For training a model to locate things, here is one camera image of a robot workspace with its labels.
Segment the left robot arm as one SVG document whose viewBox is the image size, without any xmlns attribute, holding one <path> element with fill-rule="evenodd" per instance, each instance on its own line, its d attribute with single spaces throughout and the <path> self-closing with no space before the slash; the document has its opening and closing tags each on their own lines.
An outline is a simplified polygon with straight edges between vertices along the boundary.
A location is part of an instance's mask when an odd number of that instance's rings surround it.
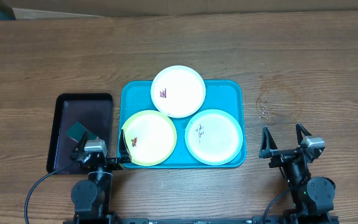
<svg viewBox="0 0 358 224">
<path fill-rule="evenodd" d="M 77 182 L 71 190 L 75 206 L 72 223 L 122 223 L 115 212 L 109 210 L 112 172 L 122 170 L 123 164 L 131 162 L 131 154 L 120 132 L 118 157 L 109 157 L 104 140 L 86 129 L 73 129 L 67 135 L 77 142 L 70 159 L 88 178 Z"/>
</svg>

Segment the white plate with red stain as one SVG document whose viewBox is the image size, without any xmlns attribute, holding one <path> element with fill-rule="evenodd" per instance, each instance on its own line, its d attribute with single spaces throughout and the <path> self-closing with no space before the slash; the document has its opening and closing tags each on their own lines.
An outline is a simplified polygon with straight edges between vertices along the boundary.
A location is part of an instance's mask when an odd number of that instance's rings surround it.
<svg viewBox="0 0 358 224">
<path fill-rule="evenodd" d="M 150 95 L 159 112 L 171 118 L 185 118 L 201 108 L 206 98 L 206 85 L 194 69 L 174 65 L 156 75 Z"/>
</svg>

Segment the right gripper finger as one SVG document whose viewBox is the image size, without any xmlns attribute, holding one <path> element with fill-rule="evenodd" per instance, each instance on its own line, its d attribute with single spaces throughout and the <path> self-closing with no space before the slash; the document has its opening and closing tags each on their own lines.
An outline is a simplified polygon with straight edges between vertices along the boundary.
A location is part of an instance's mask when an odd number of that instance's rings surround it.
<svg viewBox="0 0 358 224">
<path fill-rule="evenodd" d="M 260 147 L 260 152 L 273 152 L 277 151 L 277 145 L 273 140 L 273 137 L 268 129 L 268 127 L 264 127 L 262 130 L 262 142 Z"/>
<path fill-rule="evenodd" d="M 301 123 L 296 124 L 296 137 L 297 137 L 298 145 L 301 144 L 305 136 L 310 136 L 310 135 L 311 133 L 309 133 Z"/>
</svg>

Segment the yellow-green plate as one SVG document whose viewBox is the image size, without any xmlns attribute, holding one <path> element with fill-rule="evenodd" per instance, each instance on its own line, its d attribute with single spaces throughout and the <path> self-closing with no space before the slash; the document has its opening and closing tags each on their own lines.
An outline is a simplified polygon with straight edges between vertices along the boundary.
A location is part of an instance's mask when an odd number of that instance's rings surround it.
<svg viewBox="0 0 358 224">
<path fill-rule="evenodd" d="M 177 143 L 173 121 L 159 111 L 133 114 L 122 126 L 129 157 L 138 166 L 154 166 L 165 161 Z"/>
</svg>

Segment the green and pink sponge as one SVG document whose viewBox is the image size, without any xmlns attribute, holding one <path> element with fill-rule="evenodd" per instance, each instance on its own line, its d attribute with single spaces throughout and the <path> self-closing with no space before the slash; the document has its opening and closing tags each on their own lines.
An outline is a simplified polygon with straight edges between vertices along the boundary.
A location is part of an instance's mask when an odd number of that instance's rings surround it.
<svg viewBox="0 0 358 224">
<path fill-rule="evenodd" d="M 86 140 L 97 140 L 99 137 L 86 129 L 81 123 L 76 122 L 67 131 L 67 136 L 75 142 L 80 142 L 85 136 Z"/>
</svg>

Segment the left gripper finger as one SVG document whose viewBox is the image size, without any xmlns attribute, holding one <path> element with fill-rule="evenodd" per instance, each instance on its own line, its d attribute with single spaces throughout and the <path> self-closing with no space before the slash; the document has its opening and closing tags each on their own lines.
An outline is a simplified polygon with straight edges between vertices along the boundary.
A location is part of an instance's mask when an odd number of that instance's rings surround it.
<svg viewBox="0 0 358 224">
<path fill-rule="evenodd" d="M 126 143 L 123 129 L 120 131 L 119 142 L 117 145 L 117 156 L 120 160 L 120 163 L 131 163 L 131 155 L 129 153 L 129 147 Z"/>
<path fill-rule="evenodd" d="M 74 147 L 73 152 L 80 153 L 81 151 L 83 151 L 87 140 L 88 140 L 88 134 L 84 133 L 82 135 L 81 139 L 78 141 L 78 143 Z"/>
</svg>

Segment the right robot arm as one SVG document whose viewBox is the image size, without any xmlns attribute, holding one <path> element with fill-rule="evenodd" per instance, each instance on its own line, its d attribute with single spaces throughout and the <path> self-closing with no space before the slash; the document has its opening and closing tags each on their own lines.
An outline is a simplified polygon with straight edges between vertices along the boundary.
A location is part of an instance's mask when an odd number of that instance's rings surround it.
<svg viewBox="0 0 358 224">
<path fill-rule="evenodd" d="M 317 159 L 325 149 L 325 141 L 314 136 L 300 123 L 296 124 L 298 146 L 280 151 L 268 129 L 262 131 L 259 157 L 270 159 L 270 168 L 279 168 L 288 189 L 276 196 L 264 211 L 260 223 L 338 223 L 338 217 L 329 212 L 334 209 L 336 184 L 327 177 L 312 177 L 308 164 Z M 289 194 L 293 209 L 280 216 L 269 216 L 274 203 Z"/>
</svg>

